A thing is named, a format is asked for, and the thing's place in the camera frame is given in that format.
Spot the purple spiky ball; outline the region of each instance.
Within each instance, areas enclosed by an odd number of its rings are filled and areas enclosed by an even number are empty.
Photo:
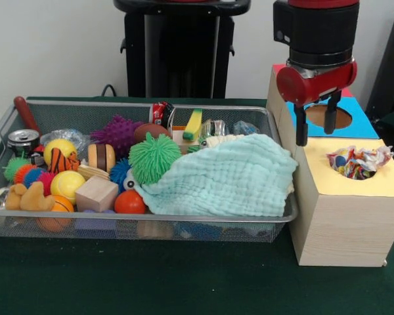
[[[141,126],[143,122],[133,122],[120,115],[115,115],[102,130],[91,133],[91,137],[98,144],[111,144],[116,153],[117,159],[127,158],[130,147],[135,145],[134,130]]]

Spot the black cable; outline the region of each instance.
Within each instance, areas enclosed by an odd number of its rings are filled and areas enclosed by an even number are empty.
[[[105,85],[105,88],[104,88],[104,90],[102,91],[102,93],[101,93],[100,95],[101,95],[101,96],[105,96],[106,90],[108,90],[108,88],[111,89],[112,95],[113,95],[114,97],[117,97],[116,90],[115,90],[115,88],[114,88],[111,84]]]

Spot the yellow sponge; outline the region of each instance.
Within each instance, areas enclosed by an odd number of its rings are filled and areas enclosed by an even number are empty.
[[[195,141],[200,135],[200,129],[202,128],[203,110],[195,109],[192,111],[191,118],[188,121],[184,133],[183,139],[188,141]]]

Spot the white wall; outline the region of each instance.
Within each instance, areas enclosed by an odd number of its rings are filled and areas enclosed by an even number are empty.
[[[273,63],[285,45],[273,41],[272,3],[253,0],[235,18],[227,97],[265,98]],[[366,105],[394,20],[394,0],[362,0],[353,92]],[[111,0],[0,0],[0,114],[16,95],[95,96],[107,83],[126,94],[119,53],[123,13]]]

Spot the light blue muslin cloth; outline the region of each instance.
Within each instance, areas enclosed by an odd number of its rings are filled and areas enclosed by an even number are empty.
[[[136,191],[157,215],[282,217],[296,167],[272,138],[249,135],[187,154]]]

